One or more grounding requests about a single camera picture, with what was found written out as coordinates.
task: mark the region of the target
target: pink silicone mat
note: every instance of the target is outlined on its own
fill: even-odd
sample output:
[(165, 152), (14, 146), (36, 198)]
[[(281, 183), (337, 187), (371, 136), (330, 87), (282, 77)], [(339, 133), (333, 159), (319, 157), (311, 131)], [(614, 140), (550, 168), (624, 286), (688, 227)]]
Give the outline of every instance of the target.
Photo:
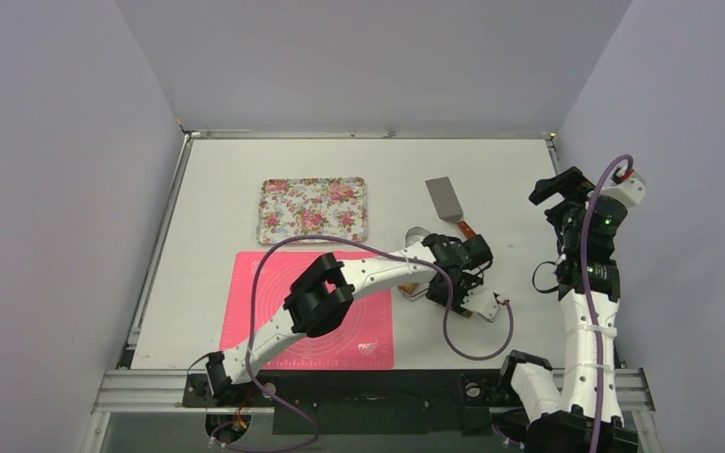
[[(255, 328), (282, 306), (290, 285), (322, 252), (275, 253), (260, 275)], [(365, 252), (334, 252), (339, 260), (370, 257)], [(251, 281), (264, 252), (240, 252), (229, 285), (221, 350), (248, 337)], [(390, 370), (393, 368), (391, 294), (382, 291), (355, 300), (343, 324), (319, 338), (304, 338), (265, 366), (269, 370)]]

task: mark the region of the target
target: white work surface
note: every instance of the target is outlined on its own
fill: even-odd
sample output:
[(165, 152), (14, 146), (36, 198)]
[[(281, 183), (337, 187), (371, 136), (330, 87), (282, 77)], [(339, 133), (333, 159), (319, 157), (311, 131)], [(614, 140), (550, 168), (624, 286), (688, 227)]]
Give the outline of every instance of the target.
[[(541, 140), (195, 140), (148, 300), (132, 368), (187, 368), (218, 347), (235, 254), (264, 250), (255, 239), (257, 205), (268, 178), (361, 176), (368, 186), (365, 242), (392, 251), (421, 226), (459, 236), (440, 220), (424, 181), (449, 176), (465, 221), (494, 254), (485, 284), (512, 300), (513, 342), (490, 361), (467, 361), (443, 339), (443, 308), (393, 291), (396, 369), (498, 368), (513, 349), (565, 361), (563, 316), (555, 294), (538, 294), (531, 273), (557, 257), (544, 209), (528, 196), (554, 175)], [(289, 250), (351, 249), (335, 244)], [(546, 285), (553, 282), (548, 276)], [(452, 313), (449, 334), (463, 351), (493, 352), (507, 335), (507, 312), (494, 324)]]

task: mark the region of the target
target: brown wooden handle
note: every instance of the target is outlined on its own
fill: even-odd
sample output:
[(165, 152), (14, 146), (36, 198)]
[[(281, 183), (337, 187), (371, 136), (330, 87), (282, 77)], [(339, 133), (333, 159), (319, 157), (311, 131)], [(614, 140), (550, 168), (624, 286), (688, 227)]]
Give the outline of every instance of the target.
[(460, 229), (460, 231), (463, 233), (463, 236), (465, 236), (466, 239), (471, 239), (477, 235), (477, 233), (475, 233), (474, 230), (471, 229), (470, 226), (468, 226), (468, 223), (465, 220), (461, 220), (460, 222), (457, 222), (457, 228)]

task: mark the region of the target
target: white wall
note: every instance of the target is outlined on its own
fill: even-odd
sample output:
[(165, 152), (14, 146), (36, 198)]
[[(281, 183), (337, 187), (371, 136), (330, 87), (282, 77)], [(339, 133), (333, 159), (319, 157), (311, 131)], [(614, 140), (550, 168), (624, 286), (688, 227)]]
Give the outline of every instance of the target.
[(725, 451), (725, 2), (634, 0), (559, 137), (590, 177), (631, 153), (649, 182), (618, 233), (619, 348), (666, 451)]
[(111, 1), (0, 1), (0, 452), (81, 445), (180, 145)]
[(189, 129), (556, 131), (631, 0), (117, 0)]

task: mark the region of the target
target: floral tray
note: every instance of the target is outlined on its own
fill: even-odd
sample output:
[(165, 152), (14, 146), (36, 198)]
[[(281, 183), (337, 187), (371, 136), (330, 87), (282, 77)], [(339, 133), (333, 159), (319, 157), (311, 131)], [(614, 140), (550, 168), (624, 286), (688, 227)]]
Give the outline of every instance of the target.
[[(303, 234), (362, 242), (368, 237), (368, 190), (361, 177), (268, 179), (260, 190), (257, 241)], [(323, 241), (305, 241), (320, 243)]]

